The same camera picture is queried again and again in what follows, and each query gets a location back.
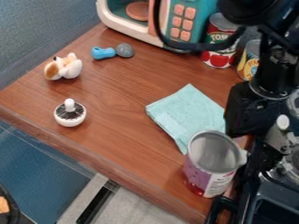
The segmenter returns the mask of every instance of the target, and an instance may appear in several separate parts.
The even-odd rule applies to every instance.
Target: tin can
[[[199,132],[188,145],[183,173],[187,187],[198,196],[211,198],[223,193],[247,154],[218,131]]]
[[[221,13],[216,13],[210,16],[210,24],[207,30],[207,36],[205,38],[206,43],[218,44],[229,36],[234,34],[238,29],[238,25],[232,24]],[[201,59],[206,65],[215,68],[226,68],[232,65],[234,55],[236,53],[237,44],[236,41],[231,47],[217,52],[202,52]]]
[[[259,39],[250,40],[244,49],[242,58],[237,68],[240,78],[244,81],[250,81],[260,65],[260,46]]]

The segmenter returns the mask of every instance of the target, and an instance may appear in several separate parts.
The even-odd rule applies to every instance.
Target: folded towel
[[[184,155],[191,137],[197,132],[225,131],[224,109],[191,84],[151,103],[146,111],[175,140]]]

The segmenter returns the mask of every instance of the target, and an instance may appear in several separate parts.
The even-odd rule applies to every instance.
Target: floor
[[[79,196],[67,208],[58,220],[58,224],[185,224],[174,214],[148,202],[146,199],[123,187],[111,187],[106,177],[97,173]],[[109,189],[112,194],[89,221],[80,217],[92,204],[94,196],[102,188]]]
[[[120,188],[92,224],[184,224],[177,216],[149,203],[133,192]]]
[[[0,161],[0,183],[26,216],[42,224],[53,224],[94,175],[5,122],[0,122]]]

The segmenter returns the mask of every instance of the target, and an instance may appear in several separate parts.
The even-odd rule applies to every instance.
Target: toy microwave
[[[167,48],[156,35],[153,6],[148,4],[148,21],[133,19],[128,14],[130,0],[97,0],[96,8],[101,21],[108,27],[154,46]],[[205,32],[208,17],[216,11],[217,0],[163,0],[160,10],[160,26],[166,37],[179,42],[198,43]]]

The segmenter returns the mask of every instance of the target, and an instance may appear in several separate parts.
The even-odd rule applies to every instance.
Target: wooden table
[[[130,43],[136,56],[92,59],[93,46],[121,42]],[[0,116],[189,222],[203,223],[212,199],[186,189],[184,156],[146,115],[145,106],[191,83],[225,107],[231,86],[240,81],[235,71],[211,69],[198,56],[159,49],[103,24],[56,55],[69,52],[83,60],[79,78],[46,80],[43,71],[50,58],[1,91]],[[68,97],[87,108],[86,121],[75,128],[59,126],[52,115]]]

